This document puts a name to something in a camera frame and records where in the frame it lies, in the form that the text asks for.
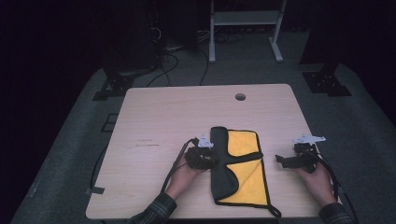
table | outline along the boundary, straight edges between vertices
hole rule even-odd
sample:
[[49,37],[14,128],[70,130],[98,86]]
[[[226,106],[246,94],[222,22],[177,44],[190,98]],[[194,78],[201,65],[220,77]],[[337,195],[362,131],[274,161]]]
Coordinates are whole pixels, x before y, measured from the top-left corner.
[[[246,99],[239,101],[237,94]],[[292,157],[292,138],[310,134],[289,85],[164,87],[128,90],[96,180],[88,218],[129,218],[159,194],[183,144],[210,128],[255,131],[260,137],[272,205],[282,217],[316,217],[319,207],[302,180],[275,154]],[[273,217],[268,210],[215,205],[210,171],[177,200],[171,218]]]

human hand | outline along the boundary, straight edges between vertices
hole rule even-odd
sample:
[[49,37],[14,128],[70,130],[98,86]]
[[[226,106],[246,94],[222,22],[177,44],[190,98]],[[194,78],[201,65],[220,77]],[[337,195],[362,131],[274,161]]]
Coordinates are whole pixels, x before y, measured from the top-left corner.
[[330,175],[320,162],[317,163],[316,170],[312,174],[303,168],[293,169],[293,171],[305,182],[308,191],[314,196],[320,207],[337,202],[332,195]]
[[203,173],[205,170],[191,169],[187,164],[185,154],[181,157],[176,170],[172,174],[170,184],[165,190],[165,193],[174,200],[188,189],[196,176]]

gray carpet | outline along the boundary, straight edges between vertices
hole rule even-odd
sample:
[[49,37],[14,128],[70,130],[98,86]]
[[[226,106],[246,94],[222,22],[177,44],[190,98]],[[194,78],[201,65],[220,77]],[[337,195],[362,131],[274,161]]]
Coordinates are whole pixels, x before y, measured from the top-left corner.
[[[318,143],[353,202],[360,223],[394,223],[396,220],[396,129],[363,88],[359,77],[340,65],[336,76],[352,96],[312,94],[302,72],[317,71],[320,64],[299,65],[308,33],[281,33],[278,44],[284,57],[276,63],[269,35],[246,35],[240,42],[217,45],[217,61],[210,64],[203,85],[291,85],[313,135],[326,136]],[[200,46],[208,52],[208,45]],[[197,86],[206,61],[200,51],[173,53],[178,66],[169,72],[172,86]],[[164,57],[163,68],[175,64]],[[135,88],[144,88],[162,71],[138,77]],[[93,101],[106,79],[93,74],[78,97],[62,130],[43,163],[30,192],[12,223],[100,223],[85,217],[92,170],[111,133],[102,132],[107,116],[118,113],[122,97]],[[165,76],[151,86],[167,86]],[[115,220],[106,223],[124,223]],[[279,223],[321,223],[318,218],[281,218]]]

plaid sleeve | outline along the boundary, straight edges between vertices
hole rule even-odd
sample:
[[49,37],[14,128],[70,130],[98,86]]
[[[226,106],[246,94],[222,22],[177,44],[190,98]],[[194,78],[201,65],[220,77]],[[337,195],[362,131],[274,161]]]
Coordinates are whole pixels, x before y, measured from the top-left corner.
[[166,193],[161,193],[155,200],[146,208],[146,210],[134,217],[132,217],[129,224],[162,224],[175,211],[176,202]]
[[326,224],[349,224],[355,223],[340,203],[330,203],[324,206],[319,216]]

folded towel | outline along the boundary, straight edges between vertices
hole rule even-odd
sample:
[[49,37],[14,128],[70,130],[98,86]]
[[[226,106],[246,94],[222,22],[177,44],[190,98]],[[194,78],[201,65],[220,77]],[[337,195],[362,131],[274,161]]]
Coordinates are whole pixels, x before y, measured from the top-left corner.
[[210,141],[219,160],[211,170],[215,203],[266,208],[275,217],[281,217],[270,203],[259,136],[253,131],[214,127]]

